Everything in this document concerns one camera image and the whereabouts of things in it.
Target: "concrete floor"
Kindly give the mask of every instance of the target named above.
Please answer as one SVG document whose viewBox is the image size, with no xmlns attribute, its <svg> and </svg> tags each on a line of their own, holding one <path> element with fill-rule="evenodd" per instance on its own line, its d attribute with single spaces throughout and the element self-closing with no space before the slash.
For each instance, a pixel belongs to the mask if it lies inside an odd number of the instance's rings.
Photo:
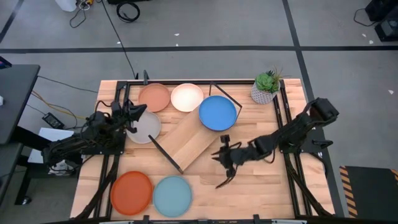
<svg viewBox="0 0 398 224">
<path fill-rule="evenodd" d="M 115 7 L 105 4 L 125 47 L 179 46 L 294 46 L 285 15 L 285 0 L 152 0 L 139 2 L 141 17 L 125 24 Z M 18 0 L 0 1 L 0 27 L 6 24 Z M 288 0 L 301 46 L 395 45 L 379 41 L 372 27 L 353 22 L 356 9 L 369 0 Z M 78 28 L 69 27 L 75 12 L 63 12 L 55 1 L 24 0 L 7 34 L 0 54 L 11 63 L 39 64 L 39 75 L 81 88 L 97 90 L 100 80 L 131 79 L 132 72 L 122 52 L 98 52 L 120 48 L 118 38 L 101 4 L 86 12 Z M 368 23 L 364 12 L 358 20 Z M 93 53 L 46 53 L 45 49 L 96 48 Z M 36 54 L 4 54 L 5 49 L 39 49 Z M 276 65 L 286 77 L 309 77 L 315 96 L 327 97 L 340 111 L 338 120 L 325 128 L 333 170 L 340 192 L 338 167 L 365 166 L 398 169 L 394 131 L 398 91 L 395 51 L 303 52 L 308 76 L 302 73 L 293 50 L 163 51 L 128 52 L 136 72 L 146 69 L 151 78 L 254 78 Z M 35 91 L 49 102 L 75 114 L 92 113 L 96 95 L 38 79 Z M 54 113 L 67 126 L 74 119 L 47 108 L 36 98 L 28 104 Z M 42 115 L 26 108 L 20 126 L 33 132 L 47 127 Z M 35 180 L 28 206 L 13 201 L 23 174 L 15 174 L 0 208 L 0 223 L 44 223 L 69 217 L 76 179 Z"/>
</svg>

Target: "blue plate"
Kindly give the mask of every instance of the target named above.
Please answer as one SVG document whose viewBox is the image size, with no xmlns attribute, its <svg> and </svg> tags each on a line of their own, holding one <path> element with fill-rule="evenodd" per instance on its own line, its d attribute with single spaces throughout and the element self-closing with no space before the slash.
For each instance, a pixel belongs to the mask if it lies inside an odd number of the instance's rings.
<svg viewBox="0 0 398 224">
<path fill-rule="evenodd" d="M 179 217 L 187 212 L 191 205 L 191 188 L 184 178 L 166 177 L 156 185 L 153 200 L 160 214 Z"/>
<path fill-rule="evenodd" d="M 199 106 L 200 121 L 214 131 L 224 131 L 236 121 L 236 108 L 223 96 L 209 96 Z"/>
</svg>

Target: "wooden table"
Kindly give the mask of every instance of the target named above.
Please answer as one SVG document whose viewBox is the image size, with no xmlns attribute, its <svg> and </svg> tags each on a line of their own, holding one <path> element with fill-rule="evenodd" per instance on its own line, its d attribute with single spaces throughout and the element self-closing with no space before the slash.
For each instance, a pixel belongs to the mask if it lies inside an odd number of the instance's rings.
<svg viewBox="0 0 398 224">
<path fill-rule="evenodd" d="M 97 100 L 109 104 L 114 99 L 116 80 L 102 81 L 99 87 Z M 303 87 L 300 79 L 286 79 L 287 98 L 294 118 L 306 105 Z M 170 92 L 175 86 L 168 86 Z M 270 134 L 277 128 L 274 104 L 256 104 L 250 96 L 251 85 L 220 85 L 235 100 L 243 105 L 242 112 L 236 124 L 226 131 L 230 135 L 231 144 L 241 141 L 244 145 L 260 135 Z M 137 103 L 137 96 L 142 86 L 133 86 L 130 99 Z M 200 85 L 208 96 L 209 85 Z M 212 88 L 212 95 L 218 93 Z M 282 110 L 283 122 L 286 122 L 282 97 L 279 94 L 279 104 Z M 99 110 L 110 112 L 109 108 L 99 106 Z M 157 137 L 161 139 L 168 131 L 186 115 L 177 111 L 170 103 L 166 109 L 157 113 L 162 122 L 162 130 Z M 211 159 L 210 154 L 218 151 L 221 146 L 217 138 L 200 156 L 184 171 L 183 177 L 188 180 L 193 190 L 193 202 L 189 211 L 178 218 L 190 219 L 251 219 L 254 214 L 260 218 L 293 218 L 293 208 L 290 199 L 289 186 L 283 155 L 276 154 L 275 162 L 267 164 L 263 161 L 247 162 L 240 166 L 234 180 L 227 186 L 215 189 L 225 180 L 225 169 L 218 162 Z M 302 154 L 301 160 L 307 186 L 330 213 L 333 205 L 328 184 L 323 171 L 322 163 L 308 154 Z M 95 156 L 88 161 L 80 172 L 76 188 L 71 217 L 78 215 L 90 201 L 98 188 L 103 156 Z M 129 138 L 126 139 L 125 153 L 120 157 L 118 176 L 131 170 L 138 170 L 147 174 L 152 183 L 156 185 L 168 175 L 179 175 L 175 167 L 155 148 L 152 143 L 136 144 Z M 299 188 L 301 214 L 305 214 L 303 201 Z M 105 214 L 108 193 L 105 192 L 101 206 L 101 216 Z M 153 204 L 142 213 L 135 216 L 124 216 L 117 211 L 112 211 L 112 220 L 142 220 L 143 215 L 150 215 L 151 220 L 166 220 L 167 217 L 158 213 Z"/>
</svg>

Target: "potted plant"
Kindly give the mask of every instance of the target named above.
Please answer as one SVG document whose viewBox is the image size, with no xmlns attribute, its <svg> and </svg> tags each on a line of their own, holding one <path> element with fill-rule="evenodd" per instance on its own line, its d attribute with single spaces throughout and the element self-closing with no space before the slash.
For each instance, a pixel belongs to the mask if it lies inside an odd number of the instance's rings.
<svg viewBox="0 0 398 224">
<path fill-rule="evenodd" d="M 256 81 L 251 88 L 251 98 L 259 104 L 266 104 L 272 101 L 276 94 L 278 94 L 282 78 L 277 69 L 269 70 L 261 73 L 256 77 Z"/>
</svg>

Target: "wooden board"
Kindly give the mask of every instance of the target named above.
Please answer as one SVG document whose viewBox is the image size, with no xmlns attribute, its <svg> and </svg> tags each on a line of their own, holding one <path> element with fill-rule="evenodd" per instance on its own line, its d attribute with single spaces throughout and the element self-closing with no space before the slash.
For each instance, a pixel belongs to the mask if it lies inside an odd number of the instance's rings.
<svg viewBox="0 0 398 224">
<path fill-rule="evenodd" d="M 301 82 L 299 79 L 285 80 L 287 98 L 289 99 L 292 116 L 295 117 L 306 105 Z M 243 105 L 242 112 L 236 124 L 225 131 L 230 135 L 231 144 L 241 141 L 243 146 L 249 140 L 263 134 L 270 134 L 278 128 L 274 105 L 258 105 L 250 97 L 251 85 L 220 85 L 233 98 Z M 171 92 L 175 86 L 169 86 Z M 208 95 L 208 85 L 200 86 L 205 96 Z M 98 99 L 111 103 L 114 98 L 116 81 L 102 81 Z M 134 86 L 130 91 L 130 99 L 137 103 L 137 95 L 141 86 Z M 283 107 L 279 95 L 279 104 Z M 100 106 L 100 110 L 109 112 L 108 108 Z M 160 140 L 186 116 L 177 111 L 171 104 L 157 113 L 162 130 L 157 140 Z M 283 122 L 286 122 L 282 108 Z M 211 159 L 210 154 L 221 146 L 220 139 L 215 139 L 209 147 L 195 159 L 184 172 L 183 177 L 188 180 L 193 190 L 193 202 L 189 211 L 174 219 L 250 219 L 253 214 L 260 218 L 293 218 L 292 202 L 287 183 L 286 169 L 283 156 L 276 154 L 273 164 L 265 162 L 247 162 L 239 167 L 237 176 L 227 186 L 215 189 L 225 179 L 224 168 Z M 308 154 L 301 155 L 303 171 L 307 186 L 317 200 L 333 213 L 330 193 L 321 162 Z M 81 169 L 76 188 L 71 217 L 78 215 L 98 188 L 102 157 L 95 156 Z M 168 175 L 179 175 L 173 165 L 155 148 L 153 144 L 138 145 L 127 139 L 126 151 L 121 156 L 118 176 L 130 171 L 139 170 L 147 174 L 155 185 L 160 179 Z M 304 214 L 301 193 L 297 190 L 300 210 Z M 126 217 L 113 210 L 112 219 L 142 220 L 143 215 L 150 215 L 151 220 L 165 220 L 156 212 L 152 204 L 139 215 Z"/>
<path fill-rule="evenodd" d="M 200 121 L 198 107 L 187 113 L 159 144 L 185 170 L 222 132 L 206 128 Z"/>
</svg>

